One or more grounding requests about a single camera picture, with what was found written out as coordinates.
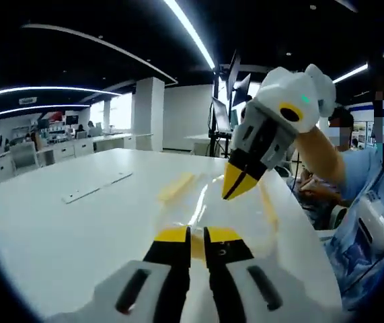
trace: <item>computer monitor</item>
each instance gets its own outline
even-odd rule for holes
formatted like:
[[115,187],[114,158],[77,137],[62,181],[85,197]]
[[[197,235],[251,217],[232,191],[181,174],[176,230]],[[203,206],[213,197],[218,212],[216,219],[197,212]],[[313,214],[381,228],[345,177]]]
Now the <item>computer monitor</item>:
[[239,66],[241,64],[241,57],[239,56],[239,53],[235,51],[235,54],[233,55],[231,65],[229,66],[229,76],[227,78],[227,100],[229,101],[232,95],[233,86],[235,85],[235,82],[238,78],[239,73]]
[[247,101],[248,89],[250,87],[250,80],[252,78],[252,74],[249,74],[243,79],[237,88],[235,89],[235,97],[233,99],[232,106],[237,106],[245,101]]
[[48,129],[50,128],[50,121],[49,119],[40,119],[38,120],[38,129]]
[[78,116],[66,116],[66,125],[78,124]]
[[213,97],[214,114],[216,116],[217,130],[221,133],[231,132],[229,124],[229,116],[227,114],[226,105]]
[[238,113],[236,110],[232,110],[231,113],[231,128],[232,130],[238,125]]

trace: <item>poster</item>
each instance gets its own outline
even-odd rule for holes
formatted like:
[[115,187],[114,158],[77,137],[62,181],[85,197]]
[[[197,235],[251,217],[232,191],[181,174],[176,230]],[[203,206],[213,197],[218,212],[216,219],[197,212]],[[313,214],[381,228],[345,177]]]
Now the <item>poster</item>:
[[352,139],[358,139],[358,148],[364,149],[367,139],[367,123],[365,121],[355,122],[353,124]]
[[374,122],[358,121],[353,124],[352,140],[358,139],[358,148],[375,146],[375,138],[373,134]]
[[367,122],[367,147],[374,147],[375,145],[375,138],[372,136],[373,134],[373,122]]

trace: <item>window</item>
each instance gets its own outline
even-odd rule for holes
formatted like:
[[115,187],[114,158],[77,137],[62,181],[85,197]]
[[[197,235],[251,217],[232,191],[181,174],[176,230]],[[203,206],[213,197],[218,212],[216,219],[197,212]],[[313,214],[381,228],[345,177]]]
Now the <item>window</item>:
[[110,126],[127,130],[132,126],[132,93],[111,99]]
[[102,128],[104,127],[104,101],[92,104],[90,106],[90,121],[96,126],[96,123],[100,122]]

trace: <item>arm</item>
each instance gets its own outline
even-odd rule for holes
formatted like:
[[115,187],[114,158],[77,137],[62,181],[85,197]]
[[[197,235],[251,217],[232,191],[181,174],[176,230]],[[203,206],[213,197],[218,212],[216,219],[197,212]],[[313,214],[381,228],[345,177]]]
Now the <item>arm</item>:
[[313,127],[308,133],[300,133],[295,146],[310,172],[333,184],[345,184],[342,156],[317,127]]

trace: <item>desk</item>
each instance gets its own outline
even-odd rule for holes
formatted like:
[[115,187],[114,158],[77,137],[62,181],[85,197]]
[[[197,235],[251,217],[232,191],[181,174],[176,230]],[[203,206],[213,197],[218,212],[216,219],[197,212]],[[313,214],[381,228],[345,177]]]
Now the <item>desk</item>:
[[[193,150],[192,150],[193,155],[198,155],[198,156],[210,155],[209,153],[210,138],[208,137],[208,133],[203,135],[188,136],[184,138],[193,142]],[[225,142],[226,142],[225,138],[220,138],[220,144],[223,149],[225,148]],[[218,145],[216,146],[215,155],[216,156],[220,155],[220,147]]]
[[[44,318],[76,310],[91,299],[98,283],[127,261],[143,258],[155,236],[156,196],[162,187],[183,172],[221,174],[225,163],[221,158],[112,149],[4,182],[0,267]],[[116,172],[133,175],[69,205],[62,202],[77,187],[106,181]],[[264,181],[279,218],[279,262],[304,282],[313,300],[341,308],[335,275],[308,218],[275,171]],[[208,291],[208,272],[196,262],[183,322],[208,322],[197,314],[202,291]]]

